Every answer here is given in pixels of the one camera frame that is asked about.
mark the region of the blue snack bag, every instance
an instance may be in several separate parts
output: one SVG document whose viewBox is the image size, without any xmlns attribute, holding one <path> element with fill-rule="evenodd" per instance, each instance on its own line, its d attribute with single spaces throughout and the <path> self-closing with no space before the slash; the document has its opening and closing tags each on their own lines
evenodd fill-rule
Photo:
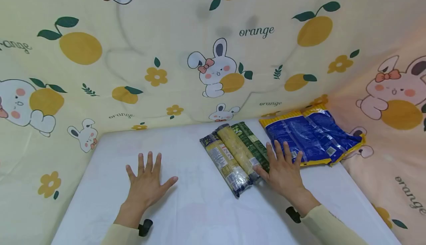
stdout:
<svg viewBox="0 0 426 245">
<path fill-rule="evenodd" d="M 330 165 L 339 162 L 348 153 L 358 150 L 364 144 L 363 137 L 351 136 L 336 125 L 333 116 L 323 104 L 306 110 L 303 116 L 312 125 L 315 136 L 330 155 Z"/>
<path fill-rule="evenodd" d="M 300 111 L 292 111 L 275 118 L 260 119 L 259 122 L 271 141 L 277 140 L 283 151 L 283 142 L 288 143 L 293 162 L 300 150 L 303 152 L 301 166 L 331 162 L 330 156 L 314 133 L 314 127 Z"/>
</svg>

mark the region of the sleeve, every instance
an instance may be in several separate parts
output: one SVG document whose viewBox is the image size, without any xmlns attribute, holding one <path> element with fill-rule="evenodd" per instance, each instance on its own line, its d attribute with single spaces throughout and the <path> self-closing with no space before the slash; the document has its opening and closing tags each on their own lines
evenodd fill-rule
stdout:
<svg viewBox="0 0 426 245">
<path fill-rule="evenodd" d="M 331 214 L 324 205 L 309 211 L 305 218 L 302 218 L 302 222 L 324 245 L 367 245 L 353 230 Z"/>
<path fill-rule="evenodd" d="M 101 245 L 136 245 L 140 244 L 138 237 L 139 230 L 112 224 L 109 227 Z"/>
</svg>

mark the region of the yellow patterned fabric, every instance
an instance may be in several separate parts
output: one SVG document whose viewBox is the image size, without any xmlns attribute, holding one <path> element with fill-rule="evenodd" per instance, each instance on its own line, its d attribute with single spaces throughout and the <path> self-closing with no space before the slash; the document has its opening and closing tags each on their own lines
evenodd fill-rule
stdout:
<svg viewBox="0 0 426 245">
<path fill-rule="evenodd" d="M 345 162 L 356 183 L 423 240 L 424 0 L 1 3 L 2 243 L 50 244 L 103 133 L 328 101 L 368 131 Z"/>
</svg>

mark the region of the white table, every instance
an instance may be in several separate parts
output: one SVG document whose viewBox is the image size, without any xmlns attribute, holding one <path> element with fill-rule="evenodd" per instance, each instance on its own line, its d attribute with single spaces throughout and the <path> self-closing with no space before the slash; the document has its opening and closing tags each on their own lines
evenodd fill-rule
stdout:
<svg viewBox="0 0 426 245">
<path fill-rule="evenodd" d="M 99 244 L 129 191 L 126 164 L 137 171 L 138 153 L 149 150 L 162 153 L 162 183 L 174 175 L 179 181 L 143 215 L 154 225 L 141 244 L 318 244 L 286 214 L 290 204 L 263 181 L 239 199 L 233 196 L 199 142 L 223 123 L 105 134 L 52 244 Z M 263 144 L 268 141 L 257 119 L 246 124 Z M 341 164 L 301 172 L 306 188 L 368 244 L 400 244 Z"/>
</svg>

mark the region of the spaghetti package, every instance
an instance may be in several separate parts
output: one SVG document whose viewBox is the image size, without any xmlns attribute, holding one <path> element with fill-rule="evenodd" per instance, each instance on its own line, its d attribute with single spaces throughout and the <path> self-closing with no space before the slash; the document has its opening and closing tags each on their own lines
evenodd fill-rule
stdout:
<svg viewBox="0 0 426 245">
<path fill-rule="evenodd" d="M 274 140 L 277 140 L 284 151 L 283 142 L 288 143 L 293 162 L 299 151 L 303 152 L 301 166 L 331 162 L 330 156 L 321 146 L 314 133 L 314 127 L 309 124 L 300 111 L 292 111 L 275 118 L 260 119 L 259 122 L 271 139 L 272 144 Z"/>
<path fill-rule="evenodd" d="M 319 143 L 331 158 L 331 165 L 339 162 L 345 155 L 358 150 L 364 144 L 363 137 L 351 136 L 344 132 L 329 113 L 325 105 L 315 105 L 303 112 L 312 125 Z"/>
<path fill-rule="evenodd" d="M 262 168 L 269 173 L 269 162 L 267 161 L 266 147 L 257 139 L 253 132 L 244 122 L 231 126 L 232 130 L 246 145 L 252 155 L 259 161 Z"/>
<path fill-rule="evenodd" d="M 213 132 L 201 138 L 200 142 L 207 150 L 232 193 L 236 198 L 239 198 L 240 194 L 252 185 L 247 173 L 238 165 L 216 133 Z"/>
<path fill-rule="evenodd" d="M 215 130 L 215 132 L 230 150 L 238 164 L 247 173 L 250 180 L 255 183 L 260 176 L 253 170 L 253 166 L 260 164 L 259 161 L 252 155 L 235 132 L 233 132 L 229 124 L 221 125 Z"/>
</svg>

